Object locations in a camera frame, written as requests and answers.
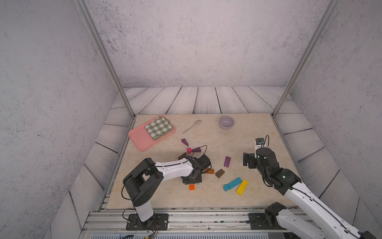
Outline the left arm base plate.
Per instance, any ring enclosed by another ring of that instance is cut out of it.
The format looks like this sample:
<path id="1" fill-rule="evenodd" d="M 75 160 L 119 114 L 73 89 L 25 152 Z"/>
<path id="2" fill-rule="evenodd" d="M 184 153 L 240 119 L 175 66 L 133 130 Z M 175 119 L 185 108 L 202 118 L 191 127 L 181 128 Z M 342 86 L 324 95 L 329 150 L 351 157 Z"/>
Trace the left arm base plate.
<path id="1" fill-rule="evenodd" d="M 130 214 L 126 225 L 127 231 L 166 231 L 168 229 L 169 214 L 155 214 L 142 222 L 137 214 Z"/>

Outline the teal cylinder block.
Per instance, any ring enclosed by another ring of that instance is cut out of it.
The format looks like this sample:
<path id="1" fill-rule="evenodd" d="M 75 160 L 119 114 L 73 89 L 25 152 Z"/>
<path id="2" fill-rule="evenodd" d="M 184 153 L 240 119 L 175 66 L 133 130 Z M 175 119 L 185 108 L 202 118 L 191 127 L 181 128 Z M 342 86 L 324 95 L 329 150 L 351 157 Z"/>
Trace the teal cylinder block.
<path id="1" fill-rule="evenodd" d="M 242 183 L 242 179 L 240 177 L 237 177 L 236 179 L 229 182 L 228 184 L 225 184 L 223 187 L 223 190 L 225 192 L 227 192 L 227 191 L 233 189 L 234 187 L 236 187 L 237 185 L 240 185 L 241 183 Z"/>

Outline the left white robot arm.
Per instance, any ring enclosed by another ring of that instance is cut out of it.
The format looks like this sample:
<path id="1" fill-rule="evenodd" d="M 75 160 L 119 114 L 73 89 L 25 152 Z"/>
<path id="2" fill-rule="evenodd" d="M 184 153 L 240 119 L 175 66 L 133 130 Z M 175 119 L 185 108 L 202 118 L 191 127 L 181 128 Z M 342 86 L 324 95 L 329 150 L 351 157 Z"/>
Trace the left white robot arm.
<path id="1" fill-rule="evenodd" d="M 187 155 L 171 162 L 146 158 L 125 176 L 122 189 L 126 190 L 139 220 L 145 223 L 155 218 L 150 199 L 162 182 L 181 178 L 185 185 L 201 183 L 202 175 L 210 168 L 211 161 L 206 155 L 200 158 Z"/>

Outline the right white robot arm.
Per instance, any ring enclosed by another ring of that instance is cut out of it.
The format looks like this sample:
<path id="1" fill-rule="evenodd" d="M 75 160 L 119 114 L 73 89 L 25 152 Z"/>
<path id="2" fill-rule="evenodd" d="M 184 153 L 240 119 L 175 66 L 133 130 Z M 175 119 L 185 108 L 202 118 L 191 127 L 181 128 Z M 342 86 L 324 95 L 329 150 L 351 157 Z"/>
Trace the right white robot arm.
<path id="1" fill-rule="evenodd" d="M 271 149 L 260 147 L 255 153 L 244 153 L 243 165 L 257 169 L 266 186 L 293 201 L 316 224 L 313 226 L 275 202 L 265 209 L 263 223 L 269 229 L 286 229 L 301 239 L 374 238 L 369 231 L 359 231 L 327 207 L 294 172 L 280 167 Z"/>

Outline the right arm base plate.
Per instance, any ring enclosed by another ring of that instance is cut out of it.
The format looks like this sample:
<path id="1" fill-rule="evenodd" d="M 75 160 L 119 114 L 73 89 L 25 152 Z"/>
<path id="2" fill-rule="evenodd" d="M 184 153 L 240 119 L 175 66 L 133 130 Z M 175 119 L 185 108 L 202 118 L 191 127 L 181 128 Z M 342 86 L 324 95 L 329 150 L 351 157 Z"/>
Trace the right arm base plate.
<path id="1" fill-rule="evenodd" d="M 247 223 L 251 230 L 286 230 L 279 225 L 276 216 L 272 214 L 249 213 L 248 217 Z"/>

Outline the orange brown block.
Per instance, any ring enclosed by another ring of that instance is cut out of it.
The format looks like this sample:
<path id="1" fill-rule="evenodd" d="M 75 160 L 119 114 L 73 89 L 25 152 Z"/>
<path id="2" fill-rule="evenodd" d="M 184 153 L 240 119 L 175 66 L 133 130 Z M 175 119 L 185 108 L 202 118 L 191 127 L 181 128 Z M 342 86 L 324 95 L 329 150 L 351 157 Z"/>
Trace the orange brown block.
<path id="1" fill-rule="evenodd" d="M 207 174 L 215 174 L 215 171 L 214 171 L 214 169 L 211 168 L 211 169 L 206 170 L 205 173 L 207 173 Z"/>

